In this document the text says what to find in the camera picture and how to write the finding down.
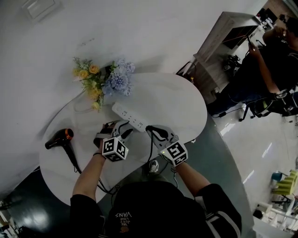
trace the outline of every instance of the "black and white marker cube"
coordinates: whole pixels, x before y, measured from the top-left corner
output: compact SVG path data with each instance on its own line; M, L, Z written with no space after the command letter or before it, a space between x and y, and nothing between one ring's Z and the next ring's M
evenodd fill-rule
M164 158L174 167L188 159L187 149L185 145L179 141L160 151L159 154L163 155Z
M126 159L128 152L129 149L116 137L103 140L102 155L112 162Z

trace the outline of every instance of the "floor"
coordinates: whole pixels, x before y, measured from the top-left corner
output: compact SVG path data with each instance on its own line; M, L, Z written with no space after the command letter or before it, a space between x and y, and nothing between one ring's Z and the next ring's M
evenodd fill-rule
M243 113L244 109L240 109L214 121L237 164L254 210L258 202L271 199L272 173L276 170L289 173L295 169L298 128L294 116L282 118L272 113L265 118L251 119L248 115L239 122Z
M195 143L187 143L186 147L189 153L188 163L211 183L221 185L241 214L242 237L256 237L252 230L253 219L249 202L236 163L210 116L206 127L196 138ZM162 170L166 162L161 158L158 158L158 161L160 170ZM141 169L131 176L137 176L138 173L141 173ZM174 184L170 166L164 170L162 175ZM177 175L176 178L181 192L191 197L180 177ZM51 193L40 171L30 174L7 199L13 202L9 211L18 226L24 225L35 232L42 233L43 237L54 237L58 234L67 236L69 206ZM111 208L111 197L106 195L98 205L103 214L107 216Z

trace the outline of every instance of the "flower bouquet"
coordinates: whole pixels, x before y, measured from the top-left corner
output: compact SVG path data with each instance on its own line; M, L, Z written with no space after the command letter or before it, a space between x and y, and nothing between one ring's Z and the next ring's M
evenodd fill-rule
M73 69L74 81L80 81L88 96L94 101L92 108L100 110L104 95L114 93L129 96L132 91L130 76L135 70L133 63L125 59L114 61L111 66L105 67L104 72L92 60L74 58L76 67Z

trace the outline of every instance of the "black cap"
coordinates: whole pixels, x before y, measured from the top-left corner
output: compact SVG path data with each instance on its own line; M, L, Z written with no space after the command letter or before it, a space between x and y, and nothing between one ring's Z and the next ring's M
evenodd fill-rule
M295 34L295 36L298 37L298 19L290 17L287 20L286 25L287 25L289 32L293 32Z

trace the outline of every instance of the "black t-shirt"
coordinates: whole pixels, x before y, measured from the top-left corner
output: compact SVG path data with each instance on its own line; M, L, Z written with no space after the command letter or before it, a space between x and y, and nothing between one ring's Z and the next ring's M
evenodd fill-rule
M292 89L298 83L298 52L289 48L285 41L272 39L267 46L260 48L262 57L268 67L272 80L280 91ZM235 75L234 83L244 87L251 87L257 94L267 95L269 91L263 80L258 62L247 55Z
M71 198L75 237L240 237L241 216L219 185L186 198L171 183L150 181L123 186L108 220L96 202L84 195Z

